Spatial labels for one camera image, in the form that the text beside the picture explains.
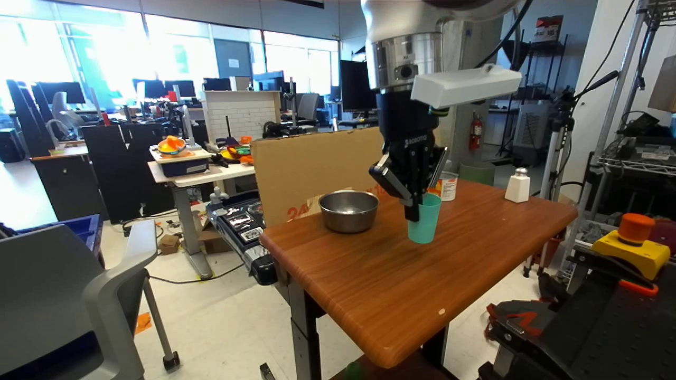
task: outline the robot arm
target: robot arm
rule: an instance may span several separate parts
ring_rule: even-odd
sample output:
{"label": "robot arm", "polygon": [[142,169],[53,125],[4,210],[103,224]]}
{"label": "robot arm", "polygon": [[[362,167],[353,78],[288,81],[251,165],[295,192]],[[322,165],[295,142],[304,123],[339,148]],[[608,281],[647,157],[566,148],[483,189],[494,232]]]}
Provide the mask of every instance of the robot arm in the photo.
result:
{"label": "robot arm", "polygon": [[513,93],[520,74],[500,68],[442,72],[438,26],[449,20],[499,18],[517,0],[362,0],[370,53],[370,83],[379,88],[382,159],[373,180],[419,219],[419,206],[448,159],[436,146],[439,111]]}

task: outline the wheel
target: wheel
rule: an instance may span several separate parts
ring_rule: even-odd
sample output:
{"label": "wheel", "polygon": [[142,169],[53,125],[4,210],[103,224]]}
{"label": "wheel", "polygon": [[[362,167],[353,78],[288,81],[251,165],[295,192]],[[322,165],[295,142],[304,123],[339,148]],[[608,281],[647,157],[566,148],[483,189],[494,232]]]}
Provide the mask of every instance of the wheel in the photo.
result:
{"label": "wheel", "polygon": [[172,357],[162,357],[162,362],[166,372],[176,372],[182,366],[182,360],[176,351],[172,352]]}

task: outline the red fire extinguisher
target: red fire extinguisher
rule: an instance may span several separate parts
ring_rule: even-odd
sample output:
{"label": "red fire extinguisher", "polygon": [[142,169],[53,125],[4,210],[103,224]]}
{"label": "red fire extinguisher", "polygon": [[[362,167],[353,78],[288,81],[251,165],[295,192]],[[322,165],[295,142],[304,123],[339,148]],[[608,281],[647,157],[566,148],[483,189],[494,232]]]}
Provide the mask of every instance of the red fire extinguisher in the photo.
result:
{"label": "red fire extinguisher", "polygon": [[481,148],[483,123],[477,115],[472,119],[470,130],[470,153],[477,153]]}

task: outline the teal cup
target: teal cup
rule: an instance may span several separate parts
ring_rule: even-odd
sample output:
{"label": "teal cup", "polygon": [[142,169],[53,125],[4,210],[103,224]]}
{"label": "teal cup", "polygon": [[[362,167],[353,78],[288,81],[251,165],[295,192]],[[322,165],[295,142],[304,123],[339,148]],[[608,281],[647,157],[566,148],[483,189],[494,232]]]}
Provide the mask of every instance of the teal cup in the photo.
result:
{"label": "teal cup", "polygon": [[419,206],[421,219],[408,221],[408,239],[419,246],[428,246],[436,241],[438,221],[442,211],[442,199],[436,194],[425,194]]}

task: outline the metal bowl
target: metal bowl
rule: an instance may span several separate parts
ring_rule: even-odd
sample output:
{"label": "metal bowl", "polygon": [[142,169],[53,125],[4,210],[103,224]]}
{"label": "metal bowl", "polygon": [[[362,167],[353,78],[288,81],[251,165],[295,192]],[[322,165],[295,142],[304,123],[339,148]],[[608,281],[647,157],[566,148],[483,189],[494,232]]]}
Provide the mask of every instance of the metal bowl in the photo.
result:
{"label": "metal bowl", "polygon": [[339,234],[358,234],[372,229],[379,199],[368,192],[329,192],[320,199],[323,226]]}

